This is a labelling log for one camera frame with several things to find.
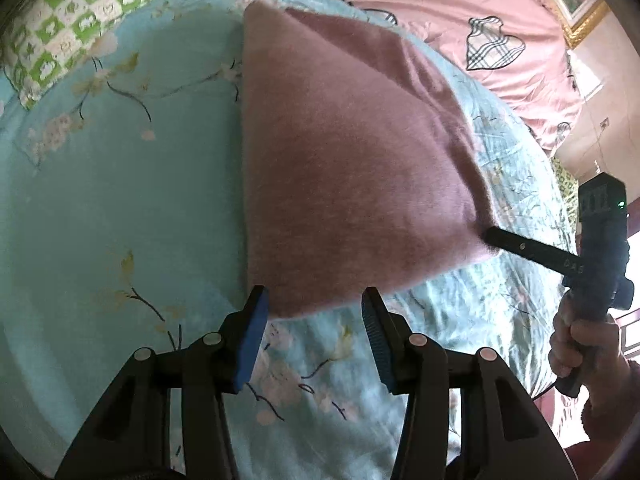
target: gold picture frame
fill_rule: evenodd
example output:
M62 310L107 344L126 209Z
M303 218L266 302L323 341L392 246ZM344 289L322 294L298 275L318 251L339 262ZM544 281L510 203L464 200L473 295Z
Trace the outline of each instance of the gold picture frame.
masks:
M564 0L551 0L551 7L562 25L564 39L570 49L584 41L610 11L604 0L584 0L574 12Z

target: bed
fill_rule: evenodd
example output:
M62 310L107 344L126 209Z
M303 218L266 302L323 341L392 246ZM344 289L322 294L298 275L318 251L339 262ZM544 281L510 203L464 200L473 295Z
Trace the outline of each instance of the bed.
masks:
M252 1L149 0L37 101L0 77L0 425L45 475L135 349L180 348L244 303L239 101ZM438 53L379 1L266 1L411 42L473 126L501 227L575 251L543 151L556 118L532 136L536 125L494 93L497 73L484 81L491 92L446 59L453 48ZM496 349L536 396L553 380L546 354L563 291L559 275L503 253L385 300L445 348ZM226 401L241 477L388 478L405 405L380 383L357 304L270 322L251 381ZM450 407L453 458L455 392ZM177 410L172 423L181 471Z

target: folded pink cloth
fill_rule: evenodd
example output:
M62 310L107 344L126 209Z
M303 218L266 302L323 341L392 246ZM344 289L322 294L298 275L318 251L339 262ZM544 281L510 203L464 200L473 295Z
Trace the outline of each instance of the folded pink cloth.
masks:
M390 30L251 4L244 15L248 285L272 315L407 288L495 251L468 122Z
M391 12L401 27L505 101L555 152L584 103L550 0L347 0Z

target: green patterned fabric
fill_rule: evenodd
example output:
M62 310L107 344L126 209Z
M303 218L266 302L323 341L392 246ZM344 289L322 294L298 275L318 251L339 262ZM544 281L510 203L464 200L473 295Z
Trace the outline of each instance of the green patterned fabric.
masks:
M578 180L555 157L551 158L551 168L556 174L560 194L569 217L569 225L575 233L578 225Z
M31 108L97 38L149 0L30 0L1 41L4 71Z

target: finger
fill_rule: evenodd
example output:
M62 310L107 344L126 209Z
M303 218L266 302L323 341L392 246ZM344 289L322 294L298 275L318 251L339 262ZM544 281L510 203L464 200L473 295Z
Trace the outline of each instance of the finger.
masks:
M558 377L567 377L572 370L568 366L564 366L555 356L553 351L549 352L549 365L551 366L551 371Z
M551 343L551 351L562 366L577 368L582 364L582 354L573 345L560 341L557 333L551 336L549 342Z
M560 314L562 321L564 321L564 324L567 326L571 326L575 321L574 302L570 290L568 290L562 297L560 307L558 308L558 314Z
M554 331L555 331L555 334L557 334L558 340L564 341L564 342L569 342L573 340L571 337L571 331L569 330L569 327L564 324L564 321L562 320L562 317L560 316L559 313L554 316L553 325L554 325Z
M572 324L571 336L585 346L597 346L616 353L620 348L620 327L615 323L580 319Z

